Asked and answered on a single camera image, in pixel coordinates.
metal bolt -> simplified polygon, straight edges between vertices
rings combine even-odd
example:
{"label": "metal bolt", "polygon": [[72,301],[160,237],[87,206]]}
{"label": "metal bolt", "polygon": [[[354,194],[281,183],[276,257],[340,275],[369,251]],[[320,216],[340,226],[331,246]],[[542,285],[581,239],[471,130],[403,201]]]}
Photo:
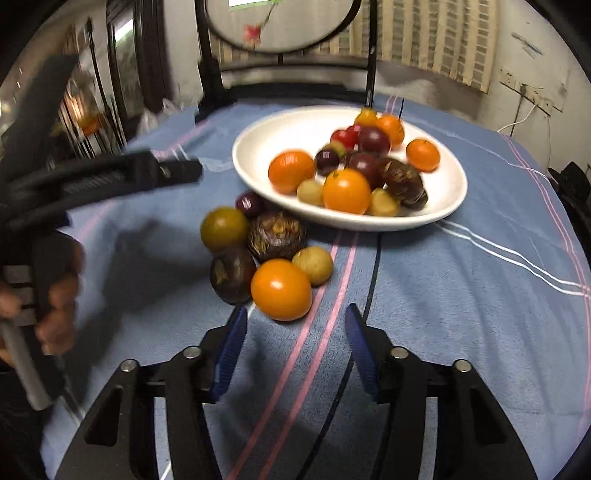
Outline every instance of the metal bolt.
{"label": "metal bolt", "polygon": [[121,362],[121,370],[123,370],[124,372],[131,372],[137,366],[138,366],[138,363],[132,358]]}
{"label": "metal bolt", "polygon": [[463,374],[472,370],[472,365],[467,360],[456,360],[453,363],[453,366],[456,367]]}
{"label": "metal bolt", "polygon": [[201,349],[198,346],[188,346],[183,350],[185,358],[197,358],[201,355]]}
{"label": "metal bolt", "polygon": [[408,350],[403,346],[395,346],[390,350],[390,355],[394,358],[406,358],[408,357]]}

small beige fruit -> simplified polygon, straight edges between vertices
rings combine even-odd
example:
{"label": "small beige fruit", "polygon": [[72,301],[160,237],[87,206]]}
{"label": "small beige fruit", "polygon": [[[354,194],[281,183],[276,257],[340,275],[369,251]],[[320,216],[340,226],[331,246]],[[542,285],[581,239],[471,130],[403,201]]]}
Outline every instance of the small beige fruit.
{"label": "small beige fruit", "polygon": [[301,202],[321,206],[322,185],[314,179],[304,180],[297,188],[297,197]]}
{"label": "small beige fruit", "polygon": [[300,250],[291,262],[304,271],[314,287],[322,285],[332,275],[333,261],[330,254],[316,245]]}
{"label": "small beige fruit", "polygon": [[368,215],[376,217],[395,217],[400,210],[400,202],[384,189],[375,189],[371,193]]}

tangerine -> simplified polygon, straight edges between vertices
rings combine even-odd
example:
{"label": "tangerine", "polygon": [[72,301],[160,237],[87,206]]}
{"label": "tangerine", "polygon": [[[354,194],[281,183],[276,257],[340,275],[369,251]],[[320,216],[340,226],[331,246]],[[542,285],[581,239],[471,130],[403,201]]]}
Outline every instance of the tangerine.
{"label": "tangerine", "polygon": [[400,120],[398,120],[398,118],[395,116],[384,113],[378,119],[376,127],[378,127],[382,132],[390,137],[392,148],[402,144],[402,141],[404,140],[404,127],[402,126]]}
{"label": "tangerine", "polygon": [[416,138],[407,145],[407,159],[419,171],[433,171],[439,166],[441,154],[429,140]]}
{"label": "tangerine", "polygon": [[322,201],[325,208],[363,215],[371,202],[371,188],[357,170],[335,170],[324,181]]}
{"label": "tangerine", "polygon": [[362,127],[374,127],[378,121],[378,114],[372,108],[364,106],[361,109],[361,113],[355,118],[355,125],[361,125]]}
{"label": "tangerine", "polygon": [[283,258],[261,265],[252,277],[251,295],[265,315],[281,322],[303,317],[312,305],[312,285],[308,276]]}
{"label": "tangerine", "polygon": [[287,150],[273,159],[267,175],[276,191],[291,195],[304,180],[314,178],[316,166],[303,150]]}

blue tablecloth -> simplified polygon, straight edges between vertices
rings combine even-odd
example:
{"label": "blue tablecloth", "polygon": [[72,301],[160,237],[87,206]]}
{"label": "blue tablecloth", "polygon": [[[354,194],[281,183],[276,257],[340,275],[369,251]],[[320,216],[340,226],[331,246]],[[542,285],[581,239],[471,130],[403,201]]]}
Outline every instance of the blue tablecloth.
{"label": "blue tablecloth", "polygon": [[[401,101],[378,97],[380,111]],[[232,205],[245,187],[232,167],[236,136],[290,105],[238,103],[194,125],[194,110],[170,118],[130,148],[163,157],[198,156],[199,185],[110,200],[72,213],[69,230],[86,248],[79,335],[67,372],[82,412],[125,358],[168,360],[227,319],[231,307],[207,279],[199,239],[204,215]],[[402,118],[446,144],[466,171],[464,204],[450,217],[385,233],[368,323],[424,360],[470,360],[504,408],[540,480],[561,469],[589,427],[588,264],[564,209],[529,154],[512,139],[406,101]],[[346,371],[346,305],[363,310],[378,235],[313,226],[312,243],[336,253],[336,271],[300,322],[249,312],[229,392],[206,407],[223,477],[293,479],[331,406],[333,421],[307,479],[369,478],[385,421],[358,373]],[[50,476],[76,420],[59,404],[46,427]],[[169,454],[157,404],[163,477]],[[433,472],[436,403],[427,411],[421,478]]]}

beige striped curtain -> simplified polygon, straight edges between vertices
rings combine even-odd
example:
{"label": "beige striped curtain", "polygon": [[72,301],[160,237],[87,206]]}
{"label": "beige striped curtain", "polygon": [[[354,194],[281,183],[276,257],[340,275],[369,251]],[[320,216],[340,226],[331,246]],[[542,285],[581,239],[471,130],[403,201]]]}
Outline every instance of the beige striped curtain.
{"label": "beige striped curtain", "polygon": [[[497,34],[498,0],[378,0],[380,60],[440,73],[485,93]],[[222,64],[257,57],[210,37]],[[368,37],[369,0],[363,0],[351,25],[314,54],[367,57]]]}

